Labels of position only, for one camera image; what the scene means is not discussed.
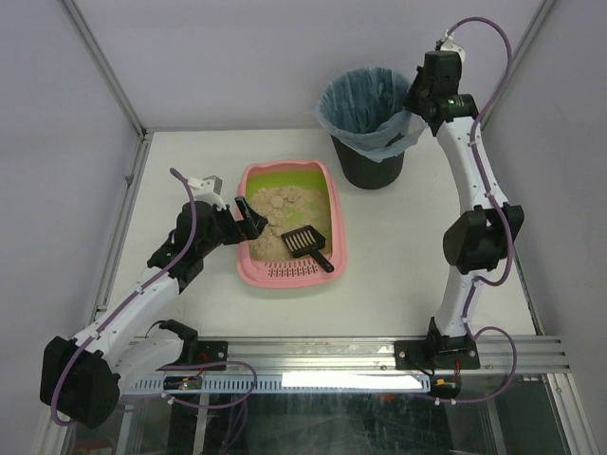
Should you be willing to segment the pink green litter box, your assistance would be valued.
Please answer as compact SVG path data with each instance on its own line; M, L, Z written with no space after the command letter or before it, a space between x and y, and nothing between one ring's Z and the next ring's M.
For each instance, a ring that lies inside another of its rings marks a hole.
M347 265L345 224L337 184L319 160L285 159L248 166L237 193L268 220L262 236L236 247L241 279L254 287L293 289L336 280ZM326 241L324 271L306 255L293 258L281 235L312 226Z

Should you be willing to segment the black litter scoop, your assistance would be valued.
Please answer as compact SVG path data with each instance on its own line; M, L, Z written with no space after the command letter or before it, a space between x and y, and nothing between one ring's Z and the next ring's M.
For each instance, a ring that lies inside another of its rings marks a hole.
M281 239L293 258L310 256L324 272L335 271L335 267L321 253L326 246L325 237L311 225L283 233Z

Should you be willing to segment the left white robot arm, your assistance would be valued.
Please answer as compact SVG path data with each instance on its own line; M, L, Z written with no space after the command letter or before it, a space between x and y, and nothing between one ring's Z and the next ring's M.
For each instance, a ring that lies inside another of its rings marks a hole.
M141 379L164 366L194 363L198 333L174 319L161 322L159 334L147 341L134 338L193 282L210 253L261 236L267 218L242 196L235 203L239 220L228 208L203 201L185 204L123 302L72 338L48 342L40 399L56 424L97 428Z

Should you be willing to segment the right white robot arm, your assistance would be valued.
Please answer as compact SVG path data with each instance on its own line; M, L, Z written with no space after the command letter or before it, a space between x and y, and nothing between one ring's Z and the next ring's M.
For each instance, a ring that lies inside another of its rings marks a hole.
M523 208L508 202L489 165L475 100L459 91L462 69L454 51L427 52L405 101L430 127L448 160L460 216L443 236L450 272L442 302L424 339L395 342L399 370L429 374L479 368L472 315L482 287L504 282L490 274L500 264L510 271L513 243L524 222Z

